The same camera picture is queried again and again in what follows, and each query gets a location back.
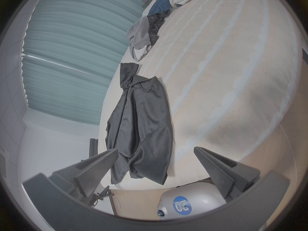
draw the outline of dark gray shirt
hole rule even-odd
[[[146,177],[163,185],[171,158],[173,132],[164,87],[154,76],[136,75],[138,64],[121,63],[123,94],[107,122],[107,149],[117,148],[111,184]]]

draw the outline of mattress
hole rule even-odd
[[[131,179],[111,189],[169,188],[209,177],[195,157],[201,146],[241,160],[288,110],[301,72],[301,33],[279,0],[192,0],[171,13],[138,75],[164,85],[173,149],[164,185]],[[121,62],[135,62],[126,51]],[[122,90],[117,69],[103,102],[98,152]],[[110,171],[101,181],[110,185]]]

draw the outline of green curtain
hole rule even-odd
[[[98,125],[110,81],[144,10],[141,0],[39,0],[23,45],[30,108]]]

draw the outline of logo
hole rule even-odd
[[[183,196],[178,196],[174,199],[173,208],[176,212],[185,216],[192,212],[192,206],[187,198],[184,198]]]

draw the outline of wooden floor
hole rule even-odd
[[[275,170],[290,179],[290,186],[282,202],[268,220],[271,223],[290,201],[301,183],[308,167],[308,66],[303,61],[301,80],[296,97],[287,114],[271,136],[254,152],[243,159],[243,163],[256,167],[261,177]],[[114,192],[114,203],[118,216],[159,220],[156,212],[160,196],[169,189]]]

